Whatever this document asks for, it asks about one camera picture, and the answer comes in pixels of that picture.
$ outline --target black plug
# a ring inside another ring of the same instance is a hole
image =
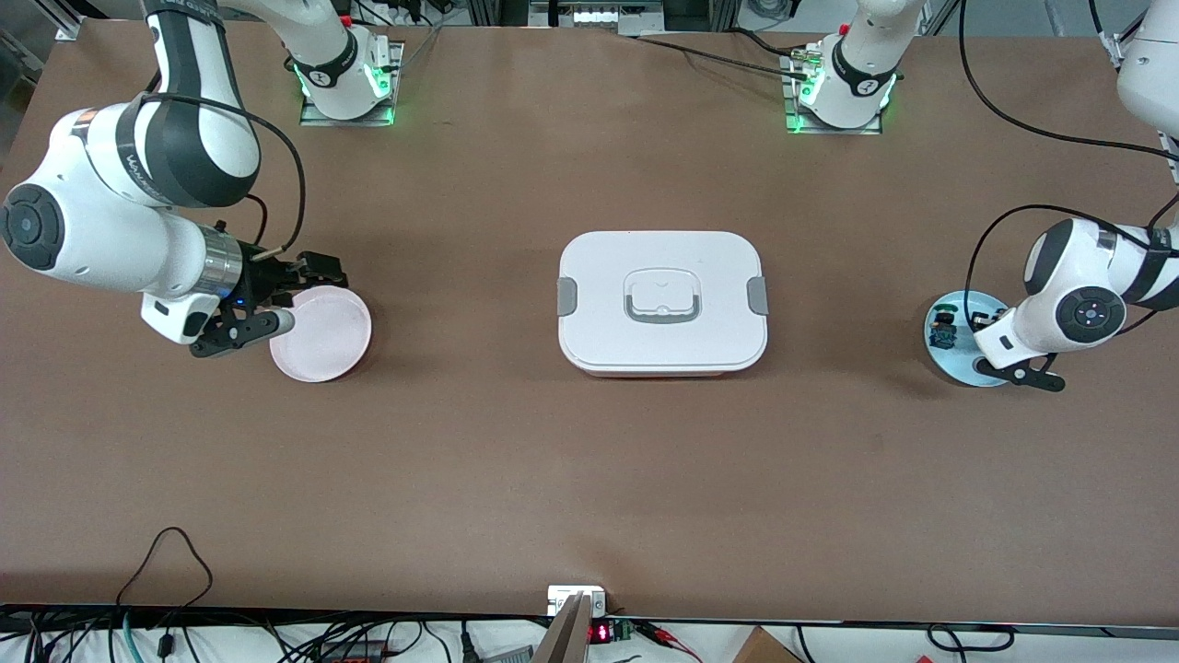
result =
[[[467,632],[467,622],[462,623],[462,663],[483,663],[483,659],[479,657],[475,651],[475,645],[470,642],[470,634]]]
[[[159,643],[156,645],[156,656],[163,661],[171,656],[173,651],[176,651],[176,638],[172,634],[159,636]]]

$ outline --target gray floor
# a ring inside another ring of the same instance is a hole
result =
[[[91,0],[100,11],[112,18],[140,18],[139,0]],[[1099,0],[1098,9],[1106,29],[1118,29],[1128,25],[1150,0]],[[757,15],[743,6],[739,22],[751,29],[776,32],[830,32],[845,22],[856,11],[856,0],[804,0],[798,14],[789,21],[778,21]],[[1068,37],[1093,34],[1086,0],[975,0],[967,13],[967,31],[971,35],[1033,37],[1053,34],[1055,15],[1058,31]],[[955,19],[946,27],[946,33],[956,31]],[[19,40],[42,61],[50,57],[55,28],[29,0],[0,1],[0,29]],[[0,104],[0,168],[12,146],[12,140],[24,117],[27,86],[18,86],[4,104]]]

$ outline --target teal cable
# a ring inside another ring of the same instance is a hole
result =
[[[123,639],[127,642],[127,649],[131,650],[131,657],[136,659],[136,663],[144,663],[144,657],[139,656],[139,650],[136,648],[136,641],[131,638],[130,612],[123,616]]]

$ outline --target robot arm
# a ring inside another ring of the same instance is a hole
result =
[[[975,332],[996,369],[1054,353],[1084,350],[1112,339],[1126,307],[1167,310],[1179,306],[1179,258],[1171,257],[1171,229],[1119,225],[1144,249],[1088,219],[1073,218],[1036,239],[1023,270],[1028,297]]]
[[[923,5],[922,0],[859,0],[847,34],[829,34],[818,42],[819,64],[799,103],[838,129],[870,123],[887,103]]]
[[[312,77],[331,61],[349,63],[315,87],[325,114],[329,109],[341,117],[363,114],[381,99],[378,88],[353,80],[368,80],[367,55],[355,51],[361,41],[370,42],[367,32],[345,31],[334,13],[328,20],[328,0],[296,4],[302,8],[290,19],[269,0],[250,5],[271,11],[288,46],[311,61]],[[165,92],[242,106],[213,0],[144,0],[144,13]],[[349,48],[353,55],[341,58]],[[165,337],[191,344],[198,356],[238,349],[294,324],[289,311],[259,309],[290,306],[292,290],[347,284],[335,258],[301,254],[286,263],[262,257],[259,247],[174,214],[176,206],[239,202],[253,185],[258,163],[249,122],[208,105],[139,97],[77,111],[57,123],[41,165],[6,197],[0,236],[29,269],[80,285],[141,293],[140,316]]]

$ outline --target white bracket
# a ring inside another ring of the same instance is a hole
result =
[[[590,595],[590,598],[593,599],[591,606],[595,619],[606,616],[606,590],[598,585],[548,585],[548,610],[546,615],[555,617],[561,606],[565,605],[565,602],[578,593]]]

